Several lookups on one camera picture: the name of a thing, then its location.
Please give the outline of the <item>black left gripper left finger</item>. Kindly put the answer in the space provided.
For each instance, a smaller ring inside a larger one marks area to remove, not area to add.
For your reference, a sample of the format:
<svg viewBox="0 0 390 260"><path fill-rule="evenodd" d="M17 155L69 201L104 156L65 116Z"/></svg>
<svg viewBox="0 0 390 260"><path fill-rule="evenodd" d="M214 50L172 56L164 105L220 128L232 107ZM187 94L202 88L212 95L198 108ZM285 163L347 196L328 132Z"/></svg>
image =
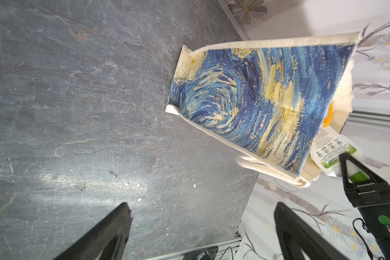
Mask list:
<svg viewBox="0 0 390 260"><path fill-rule="evenodd" d="M131 210L123 202L56 259L120 260L130 236L131 225Z"/></svg>

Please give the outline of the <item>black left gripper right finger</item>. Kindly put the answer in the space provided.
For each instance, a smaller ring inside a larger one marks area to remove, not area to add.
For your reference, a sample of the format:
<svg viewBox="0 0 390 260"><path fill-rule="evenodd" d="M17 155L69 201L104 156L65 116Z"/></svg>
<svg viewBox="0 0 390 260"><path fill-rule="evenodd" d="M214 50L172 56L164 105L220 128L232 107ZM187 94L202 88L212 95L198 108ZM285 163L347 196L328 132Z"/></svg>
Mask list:
<svg viewBox="0 0 390 260"><path fill-rule="evenodd" d="M285 203L277 203L274 220L285 260L346 259L344 254L322 238Z"/></svg>

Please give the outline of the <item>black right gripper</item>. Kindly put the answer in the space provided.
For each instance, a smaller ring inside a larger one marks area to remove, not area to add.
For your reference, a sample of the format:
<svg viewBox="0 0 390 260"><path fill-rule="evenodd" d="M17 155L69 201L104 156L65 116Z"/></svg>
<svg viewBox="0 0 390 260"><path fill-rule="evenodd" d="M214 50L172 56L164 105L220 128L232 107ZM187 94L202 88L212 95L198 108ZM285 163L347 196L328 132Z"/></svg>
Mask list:
<svg viewBox="0 0 390 260"><path fill-rule="evenodd" d="M385 259L390 260L390 184L345 152L339 155L343 189Z"/></svg>

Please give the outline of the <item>white bottle green cap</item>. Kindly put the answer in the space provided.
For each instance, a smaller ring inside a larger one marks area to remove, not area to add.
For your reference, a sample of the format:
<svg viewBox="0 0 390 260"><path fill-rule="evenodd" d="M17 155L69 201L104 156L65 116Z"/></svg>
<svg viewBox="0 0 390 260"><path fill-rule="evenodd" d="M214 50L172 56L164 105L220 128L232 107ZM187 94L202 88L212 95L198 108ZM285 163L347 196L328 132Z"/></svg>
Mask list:
<svg viewBox="0 0 390 260"><path fill-rule="evenodd" d="M365 152L349 138L337 133L330 126L320 128L311 146L310 156L325 175L342 177L339 155L343 153L365 163Z"/></svg>

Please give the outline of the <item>orange pump soap bottle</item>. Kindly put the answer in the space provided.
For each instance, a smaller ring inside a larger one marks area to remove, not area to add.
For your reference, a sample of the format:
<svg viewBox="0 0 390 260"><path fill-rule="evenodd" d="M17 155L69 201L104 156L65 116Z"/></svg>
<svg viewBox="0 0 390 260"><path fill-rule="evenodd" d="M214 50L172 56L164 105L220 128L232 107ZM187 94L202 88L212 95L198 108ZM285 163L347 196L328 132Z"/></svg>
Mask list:
<svg viewBox="0 0 390 260"><path fill-rule="evenodd" d="M330 103L329 105L329 108L328 108L328 111L325 115L325 118L323 120L323 123L322 123L322 126L324 128L326 128L327 126L330 125L332 119L333 119L333 116L334 116L334 112L335 112L335 109L334 109L334 105L333 105L333 102Z"/></svg>

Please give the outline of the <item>cream starry night tote bag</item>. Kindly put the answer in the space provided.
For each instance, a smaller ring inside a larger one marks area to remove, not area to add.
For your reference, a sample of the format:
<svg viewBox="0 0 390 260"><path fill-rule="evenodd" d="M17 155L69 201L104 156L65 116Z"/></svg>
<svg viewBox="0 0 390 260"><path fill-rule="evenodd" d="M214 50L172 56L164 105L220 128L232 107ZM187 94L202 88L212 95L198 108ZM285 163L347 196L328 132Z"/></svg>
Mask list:
<svg viewBox="0 0 390 260"><path fill-rule="evenodd" d="M236 163L299 188L335 93L351 75L359 32L183 46L166 112L239 151Z"/></svg>

